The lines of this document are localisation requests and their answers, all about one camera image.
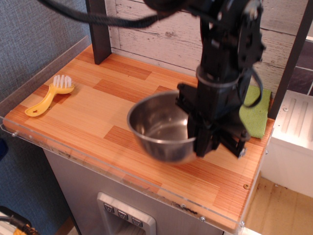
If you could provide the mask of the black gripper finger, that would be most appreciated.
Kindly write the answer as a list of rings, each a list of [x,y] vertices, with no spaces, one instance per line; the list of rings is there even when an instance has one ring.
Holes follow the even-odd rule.
[[[216,150],[220,145],[220,137],[215,129],[200,128],[196,134],[195,153],[197,157],[204,157]]]
[[[198,139],[199,131],[202,128],[203,121],[200,117],[188,116],[187,134],[189,139]]]

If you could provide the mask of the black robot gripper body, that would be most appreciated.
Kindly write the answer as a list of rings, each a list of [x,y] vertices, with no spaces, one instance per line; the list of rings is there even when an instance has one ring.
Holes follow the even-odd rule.
[[[251,77],[243,75],[230,83],[210,83],[201,78],[197,87],[178,84],[176,104],[188,115],[200,117],[202,128],[215,129],[223,144],[233,155],[245,155],[250,134],[239,117]]]

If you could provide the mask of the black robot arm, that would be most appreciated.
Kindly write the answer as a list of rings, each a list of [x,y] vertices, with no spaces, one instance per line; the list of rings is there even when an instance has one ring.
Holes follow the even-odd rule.
[[[200,18],[202,55],[197,87],[178,85],[176,104],[188,114],[188,137],[198,157],[226,146],[244,155],[250,135],[239,117],[250,80],[262,85],[253,65],[265,49],[260,31],[259,0],[148,0],[165,17],[180,10]]]

